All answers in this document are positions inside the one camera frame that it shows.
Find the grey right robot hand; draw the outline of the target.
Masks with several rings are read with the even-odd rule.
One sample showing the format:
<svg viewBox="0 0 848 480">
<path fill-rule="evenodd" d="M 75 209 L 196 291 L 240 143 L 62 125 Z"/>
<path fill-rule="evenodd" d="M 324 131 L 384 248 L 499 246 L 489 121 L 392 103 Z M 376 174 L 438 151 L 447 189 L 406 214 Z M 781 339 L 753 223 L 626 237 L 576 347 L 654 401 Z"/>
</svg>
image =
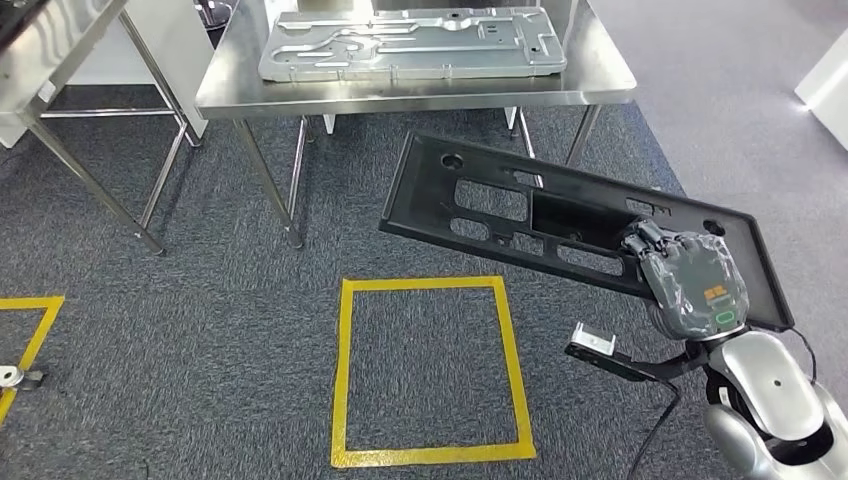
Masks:
<svg viewBox="0 0 848 480">
<path fill-rule="evenodd" d="M 672 340 L 709 341 L 746 325 L 749 295 L 724 239 L 632 223 L 622 246 L 633 253 L 654 297 L 653 326 Z"/>
</svg>

